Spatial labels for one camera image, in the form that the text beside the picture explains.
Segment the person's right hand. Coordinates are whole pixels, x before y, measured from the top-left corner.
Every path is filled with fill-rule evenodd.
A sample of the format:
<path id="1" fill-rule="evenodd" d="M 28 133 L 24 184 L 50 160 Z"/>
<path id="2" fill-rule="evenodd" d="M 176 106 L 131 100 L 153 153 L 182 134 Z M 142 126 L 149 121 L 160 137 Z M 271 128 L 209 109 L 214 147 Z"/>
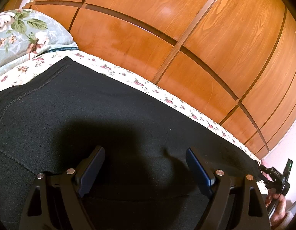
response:
<path id="1" fill-rule="evenodd" d="M 270 218 L 271 229 L 278 227 L 286 217 L 286 199 L 284 195 L 275 194 L 273 190 L 269 190 L 265 199 L 265 206 L 268 207 L 273 199 L 277 200 L 278 204 L 275 208 L 274 214 Z"/>

